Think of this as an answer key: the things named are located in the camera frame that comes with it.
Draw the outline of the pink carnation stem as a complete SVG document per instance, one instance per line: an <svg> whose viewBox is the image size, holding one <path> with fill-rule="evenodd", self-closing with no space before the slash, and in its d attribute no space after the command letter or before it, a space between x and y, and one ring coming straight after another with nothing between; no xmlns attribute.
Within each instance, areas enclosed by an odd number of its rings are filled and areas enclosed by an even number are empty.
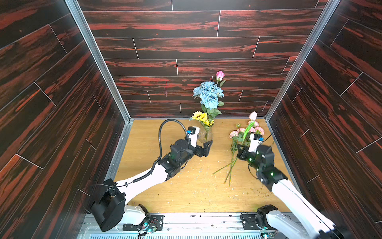
<svg viewBox="0 0 382 239"><path fill-rule="evenodd" d="M243 137L243 132L245 131L245 128L242 127L241 124L237 124L236 128L237 128L236 130L232 131L229 134L229 137L232 140L231 149L230 149L231 153L232 153L232 158L231 158L231 162L228 165L229 166L229 172L228 172L228 175L226 176L226 179L225 179L225 183L228 181L229 186L231 185L232 169L235 165L236 158L237 158L236 153L238 151L238 145L243 144L241 141L242 141L242 137Z"/></svg>
<svg viewBox="0 0 382 239"><path fill-rule="evenodd" d="M259 123L258 123L258 126L253 126L253 127L254 127L255 130L257 131L256 134L261 134L261 135L263 136L263 138L264 138L265 130L264 130L262 127L259 126ZM217 172L219 172L219 171L221 171L221 170L227 168L228 165L229 165L229 164L227 164L227 165L224 166L223 168L219 169L219 170L216 171L214 174L216 174Z"/></svg>

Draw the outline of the small pale pink rosebud stem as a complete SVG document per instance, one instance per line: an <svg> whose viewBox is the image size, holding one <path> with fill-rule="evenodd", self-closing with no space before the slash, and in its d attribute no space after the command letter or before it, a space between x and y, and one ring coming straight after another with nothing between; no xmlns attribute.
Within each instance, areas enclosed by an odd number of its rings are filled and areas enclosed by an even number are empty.
<svg viewBox="0 0 382 239"><path fill-rule="evenodd" d="M248 135L248 133L250 132L251 128L253 128L253 126L258 126L258 123L256 121L257 119L257 112L256 111L253 111L250 116L249 116L249 119L250 119L250 123L247 125L247 127L245 128L245 131L243 132L243 137L242 137L242 143L244 143L244 141L246 140L246 137Z"/></svg>

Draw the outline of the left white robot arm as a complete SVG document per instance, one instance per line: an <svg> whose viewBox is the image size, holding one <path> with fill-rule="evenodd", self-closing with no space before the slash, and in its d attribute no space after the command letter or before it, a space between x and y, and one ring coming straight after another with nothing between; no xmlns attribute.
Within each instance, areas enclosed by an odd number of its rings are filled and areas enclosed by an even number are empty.
<svg viewBox="0 0 382 239"><path fill-rule="evenodd" d="M116 225L143 225L149 213L142 205L131 206L128 202L147 189L164 183L176 176L193 157L206 157L213 141L199 146L185 139L179 139L170 146L170 152L159 159L153 169L148 169L134 177L114 182L112 179L96 186L90 203L90 212L100 230L107 232Z"/></svg>

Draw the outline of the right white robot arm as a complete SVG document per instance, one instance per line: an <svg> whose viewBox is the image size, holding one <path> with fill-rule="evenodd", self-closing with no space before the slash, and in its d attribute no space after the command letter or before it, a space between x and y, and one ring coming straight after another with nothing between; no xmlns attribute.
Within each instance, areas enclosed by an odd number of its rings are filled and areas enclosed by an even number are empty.
<svg viewBox="0 0 382 239"><path fill-rule="evenodd" d="M251 149L245 145L238 145L237 157L248 162L248 166L256 170L257 179L299 220L297 224L277 207L265 205L257 210L256 225L259 229L276 229L288 239L347 238L346 232L341 232L339 227L320 213L275 167L271 146L261 144L256 149Z"/></svg>

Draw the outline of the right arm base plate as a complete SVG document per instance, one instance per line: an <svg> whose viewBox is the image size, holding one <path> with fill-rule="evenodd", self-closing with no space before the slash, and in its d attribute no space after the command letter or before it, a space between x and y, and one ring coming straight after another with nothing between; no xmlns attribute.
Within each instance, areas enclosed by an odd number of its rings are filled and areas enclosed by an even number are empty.
<svg viewBox="0 0 382 239"><path fill-rule="evenodd" d="M239 218L241 220L243 230L245 231L268 229L266 226L260 226L260 224L257 222L257 213L242 212Z"/></svg>

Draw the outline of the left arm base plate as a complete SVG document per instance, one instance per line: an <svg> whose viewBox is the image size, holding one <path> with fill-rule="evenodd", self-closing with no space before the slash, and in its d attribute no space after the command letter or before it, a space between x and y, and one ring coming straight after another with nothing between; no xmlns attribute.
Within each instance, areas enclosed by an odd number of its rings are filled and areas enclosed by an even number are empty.
<svg viewBox="0 0 382 239"><path fill-rule="evenodd" d="M156 231L162 231L164 224L164 215L161 214L151 214L147 216L143 222L140 224L124 224L122 227L123 231L139 231L139 232L147 232L154 233Z"/></svg>

